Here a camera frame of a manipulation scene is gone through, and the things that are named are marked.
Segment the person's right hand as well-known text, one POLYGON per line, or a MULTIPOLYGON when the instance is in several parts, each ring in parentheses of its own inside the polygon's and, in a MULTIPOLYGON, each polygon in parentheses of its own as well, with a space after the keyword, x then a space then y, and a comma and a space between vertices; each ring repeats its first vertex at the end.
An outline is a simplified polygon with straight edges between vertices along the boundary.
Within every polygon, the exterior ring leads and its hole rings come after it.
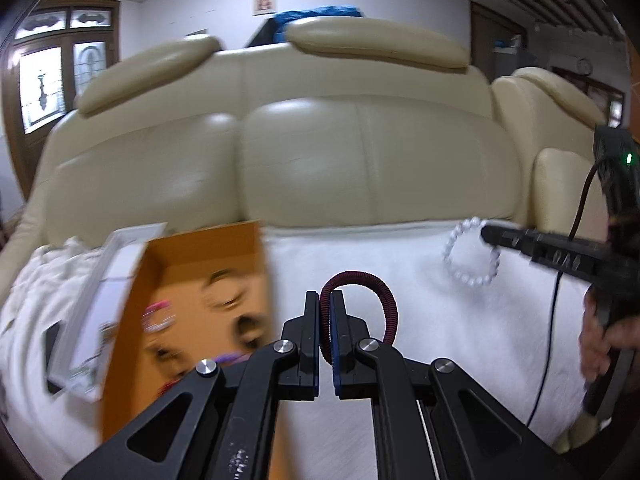
POLYGON ((625 391, 639 389, 639 342, 640 322, 638 316, 625 318, 605 330, 596 315, 597 294, 593 287, 584 296, 582 332, 579 335, 580 371, 590 384, 603 376, 610 367, 611 349, 631 349, 636 352, 634 365, 627 377, 625 391))

